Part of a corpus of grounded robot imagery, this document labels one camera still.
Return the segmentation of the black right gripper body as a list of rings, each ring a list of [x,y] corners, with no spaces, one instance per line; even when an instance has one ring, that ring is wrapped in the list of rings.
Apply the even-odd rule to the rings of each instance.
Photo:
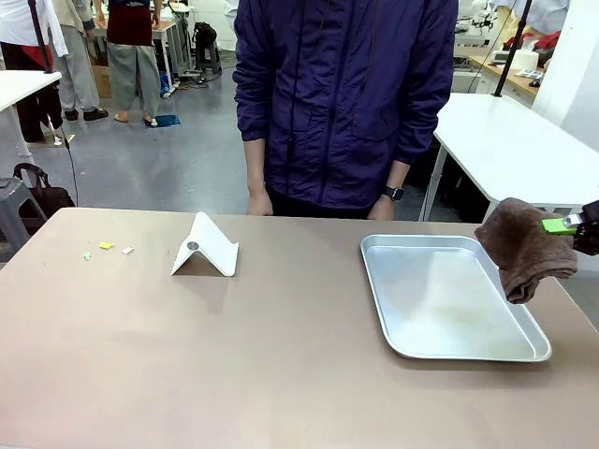
[[[599,254],[599,201],[584,205],[580,213],[563,219],[564,226],[573,232],[573,248],[586,255]]]

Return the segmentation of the person's right hand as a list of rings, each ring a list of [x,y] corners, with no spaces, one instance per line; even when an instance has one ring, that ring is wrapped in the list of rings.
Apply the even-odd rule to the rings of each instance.
[[[252,216],[273,215],[272,203],[265,187],[249,190],[246,213]]]

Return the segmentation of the person's left hand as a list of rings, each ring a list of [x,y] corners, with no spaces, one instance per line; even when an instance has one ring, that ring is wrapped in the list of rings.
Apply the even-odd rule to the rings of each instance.
[[[389,196],[380,196],[373,205],[369,215],[369,220],[392,221],[395,216],[396,202]]]

